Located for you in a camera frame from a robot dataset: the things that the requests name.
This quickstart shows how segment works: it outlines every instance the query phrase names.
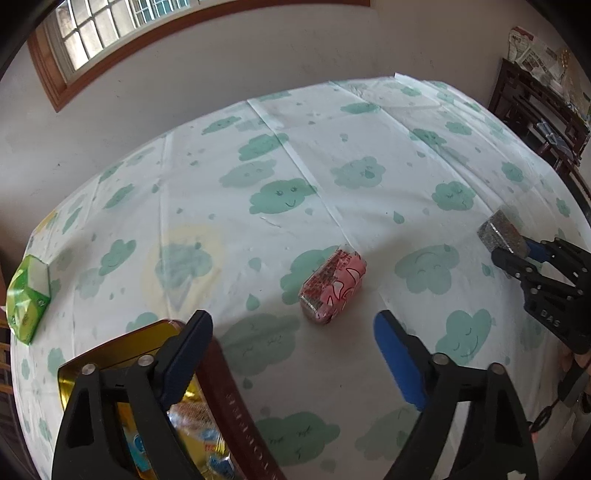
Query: candy wrapper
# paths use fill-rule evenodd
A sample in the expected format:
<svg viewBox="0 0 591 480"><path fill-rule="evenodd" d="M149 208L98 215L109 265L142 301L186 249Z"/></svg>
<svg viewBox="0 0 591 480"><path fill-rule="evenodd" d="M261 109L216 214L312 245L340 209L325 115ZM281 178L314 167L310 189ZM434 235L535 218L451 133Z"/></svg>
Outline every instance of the candy wrapper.
<svg viewBox="0 0 591 480"><path fill-rule="evenodd" d="M50 300L47 265L27 255L8 286L6 299L8 325L22 343L31 343Z"/></svg>
<svg viewBox="0 0 591 480"><path fill-rule="evenodd" d="M366 266L351 246L338 247L300 290L300 304L306 316L316 323L329 323L361 288Z"/></svg>

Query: tablecloth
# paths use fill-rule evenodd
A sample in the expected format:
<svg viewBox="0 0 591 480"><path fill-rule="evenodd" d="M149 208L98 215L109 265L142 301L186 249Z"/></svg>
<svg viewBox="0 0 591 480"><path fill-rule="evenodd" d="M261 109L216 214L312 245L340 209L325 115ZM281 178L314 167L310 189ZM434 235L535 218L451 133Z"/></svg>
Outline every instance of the tablecloth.
<svg viewBox="0 0 591 480"><path fill-rule="evenodd" d="M41 476L62 417L58 367L196 309L212 315L289 480L379 479L404 445L417 412L376 347L382 309L460 365L506 365L533 418L553 399L555 364L543 371L556 340L476 235L499 208L531 238L591 245L566 186L500 120L451 86L402 75L248 100L144 145L28 244L50 265L53 299L33 343L13 340L12 364ZM363 290L313 325L298 289L341 244L368 262ZM456 425L452 450L458 441Z"/></svg>

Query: green package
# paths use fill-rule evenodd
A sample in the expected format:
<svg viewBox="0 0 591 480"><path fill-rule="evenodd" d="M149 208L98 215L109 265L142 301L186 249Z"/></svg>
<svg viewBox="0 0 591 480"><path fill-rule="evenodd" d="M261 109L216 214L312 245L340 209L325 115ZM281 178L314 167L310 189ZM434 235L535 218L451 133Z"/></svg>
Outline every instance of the green package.
<svg viewBox="0 0 591 480"><path fill-rule="evenodd" d="M27 255L8 286L6 299L8 325L22 343L31 343L50 300L47 265Z"/></svg>

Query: pink wrapper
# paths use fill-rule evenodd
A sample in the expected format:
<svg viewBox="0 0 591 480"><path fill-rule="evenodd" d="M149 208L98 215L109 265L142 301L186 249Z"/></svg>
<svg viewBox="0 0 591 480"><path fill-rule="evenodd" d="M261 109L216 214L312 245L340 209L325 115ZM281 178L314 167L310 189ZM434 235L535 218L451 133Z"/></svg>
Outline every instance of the pink wrapper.
<svg viewBox="0 0 591 480"><path fill-rule="evenodd" d="M316 323L329 323L361 288L366 266L350 246L338 247L300 290L300 304L306 316Z"/></svg>

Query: white wall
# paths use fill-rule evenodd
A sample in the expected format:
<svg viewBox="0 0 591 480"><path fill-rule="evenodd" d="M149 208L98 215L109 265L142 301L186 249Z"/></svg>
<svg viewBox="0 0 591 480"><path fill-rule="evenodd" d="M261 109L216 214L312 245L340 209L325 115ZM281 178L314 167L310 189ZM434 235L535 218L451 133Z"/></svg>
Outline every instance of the white wall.
<svg viewBox="0 0 591 480"><path fill-rule="evenodd" d="M525 0L373 4L268 8L197 25L126 59L59 114L23 48L0 81L3 268L15 267L32 229L79 185L204 113L328 79L395 72L444 80L487 105L513 26L563 45Z"/></svg>

